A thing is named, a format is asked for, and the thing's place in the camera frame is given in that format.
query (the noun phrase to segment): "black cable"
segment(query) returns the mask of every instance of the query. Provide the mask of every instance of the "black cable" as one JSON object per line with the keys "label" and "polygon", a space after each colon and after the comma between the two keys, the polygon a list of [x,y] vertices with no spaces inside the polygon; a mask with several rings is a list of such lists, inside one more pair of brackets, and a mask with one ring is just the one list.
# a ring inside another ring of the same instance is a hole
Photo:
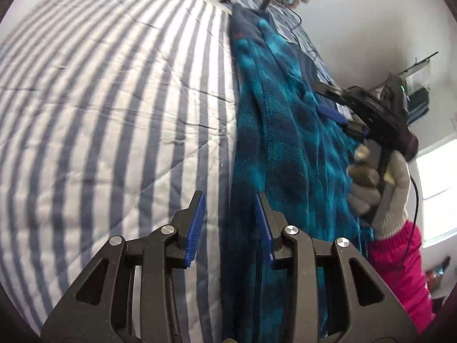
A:
{"label": "black cable", "polygon": [[290,30],[292,31],[293,29],[296,29],[299,25],[302,24],[302,17],[301,17],[300,15],[298,15],[296,12],[294,12],[294,11],[293,11],[290,7],[288,7],[287,5],[286,5],[286,7],[287,7],[292,13],[294,13],[296,16],[298,16],[299,22],[298,22],[296,25],[294,25],[294,26],[290,29]]}
{"label": "black cable", "polygon": [[408,241],[408,244],[406,245],[406,251],[404,252],[403,260],[401,261],[402,267],[404,266],[404,261],[406,260],[406,256],[408,255],[408,250],[410,248],[411,241],[413,240],[414,229],[416,228],[417,213],[419,212],[419,191],[417,189],[417,184],[416,184],[416,181],[414,180],[414,178],[412,176],[410,176],[410,178],[411,178],[411,182],[413,183],[413,186],[414,186],[414,191],[416,193],[416,212],[414,213],[413,229],[411,230],[410,239]]}
{"label": "black cable", "polygon": [[[300,41],[298,40],[298,37],[296,36],[296,34],[294,34],[292,31],[291,31],[290,33],[293,34],[293,37],[295,37],[296,43],[297,43],[298,47],[300,48],[300,50],[302,50],[302,47],[301,47],[301,45],[300,45]],[[286,38],[285,36],[281,35],[279,32],[278,32],[278,35],[281,36],[284,40],[289,41],[288,38]]]}
{"label": "black cable", "polygon": [[414,230],[416,228],[417,213],[419,212],[419,190],[417,189],[417,184],[416,184],[416,181],[414,180],[414,178],[411,175],[410,175],[410,178],[411,178],[411,182],[413,183],[414,191],[416,193],[416,212],[414,213],[413,228],[411,230],[410,239],[408,240],[408,244],[406,245],[406,250],[404,252],[403,259],[402,259],[402,261],[400,263],[400,270],[398,272],[398,276],[397,276],[397,279],[396,279],[396,281],[394,283],[394,286],[397,284],[398,280],[401,277],[401,274],[403,273],[404,263],[406,261],[406,257],[408,256],[408,250],[410,249],[410,245],[411,245],[411,242],[413,240]]}
{"label": "black cable", "polygon": [[[318,53],[318,51],[317,51],[316,49],[311,49],[311,50],[305,51],[305,54],[312,53],[312,52],[316,53],[316,55],[314,56],[314,58],[311,58],[311,59],[312,59],[312,62],[313,62],[314,64],[316,64],[316,59],[317,59],[317,57],[318,57],[318,55],[319,55],[319,53]],[[322,72],[322,70],[321,70],[317,65],[316,65],[316,69],[320,72],[320,74],[322,75],[322,77],[323,77],[324,79],[327,80],[327,82],[328,82],[329,85],[334,86],[333,81],[332,81],[324,72]]]}

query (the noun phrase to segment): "pink sleeve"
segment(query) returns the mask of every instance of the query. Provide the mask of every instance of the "pink sleeve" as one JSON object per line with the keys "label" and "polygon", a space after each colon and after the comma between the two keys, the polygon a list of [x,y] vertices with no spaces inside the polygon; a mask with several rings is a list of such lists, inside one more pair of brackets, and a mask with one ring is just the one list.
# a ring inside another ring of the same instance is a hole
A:
{"label": "pink sleeve", "polygon": [[368,260],[394,292],[421,333],[435,315],[431,311],[432,301],[420,263],[419,248],[422,237],[417,227],[414,229],[404,266],[401,267],[412,228],[412,222],[406,221],[403,229],[395,236],[371,242]]}

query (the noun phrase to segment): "bed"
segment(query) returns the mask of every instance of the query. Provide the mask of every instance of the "bed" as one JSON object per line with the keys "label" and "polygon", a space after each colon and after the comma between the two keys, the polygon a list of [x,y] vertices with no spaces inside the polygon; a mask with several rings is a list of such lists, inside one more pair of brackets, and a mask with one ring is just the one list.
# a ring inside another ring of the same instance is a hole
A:
{"label": "bed", "polygon": [[[221,341],[238,83],[230,6],[215,1],[45,0],[2,43],[0,283],[34,331],[109,237],[148,235],[202,190],[207,221],[196,261],[174,274],[177,310],[183,342]],[[294,15],[269,11],[332,83]]]}

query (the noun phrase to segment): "glove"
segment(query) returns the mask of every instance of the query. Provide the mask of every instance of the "glove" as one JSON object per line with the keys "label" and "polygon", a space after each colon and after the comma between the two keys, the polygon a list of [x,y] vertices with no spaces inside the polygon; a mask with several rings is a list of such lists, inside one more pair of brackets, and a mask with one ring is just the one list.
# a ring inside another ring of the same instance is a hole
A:
{"label": "glove", "polygon": [[[355,152],[356,163],[347,168],[347,173],[353,180],[347,201],[359,216],[368,213],[381,200],[381,194],[376,188],[379,184],[378,172],[366,162],[369,153],[370,150],[365,145],[358,146]],[[408,164],[398,151],[390,155],[387,172],[395,182],[395,189],[385,217],[371,224],[377,240],[396,235],[408,219],[406,202],[410,192],[410,173]]]}

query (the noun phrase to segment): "metal screw head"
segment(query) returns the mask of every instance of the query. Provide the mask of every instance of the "metal screw head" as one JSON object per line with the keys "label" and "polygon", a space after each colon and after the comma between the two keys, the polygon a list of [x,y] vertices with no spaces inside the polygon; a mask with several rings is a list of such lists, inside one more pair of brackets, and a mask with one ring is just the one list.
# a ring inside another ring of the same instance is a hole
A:
{"label": "metal screw head", "polygon": [[286,228],[284,228],[284,231],[288,234],[288,235],[296,235],[298,233],[298,228],[296,226],[287,226]]}
{"label": "metal screw head", "polygon": [[171,235],[173,232],[175,231],[175,228],[173,226],[170,226],[169,224],[166,225],[166,226],[163,226],[161,228],[161,232],[164,234],[164,235]]}
{"label": "metal screw head", "polygon": [[340,247],[348,247],[350,242],[348,239],[346,239],[344,237],[340,237],[336,240],[336,244]]}
{"label": "metal screw head", "polygon": [[113,236],[113,237],[110,238],[110,245],[117,246],[119,244],[122,244],[122,237]]}

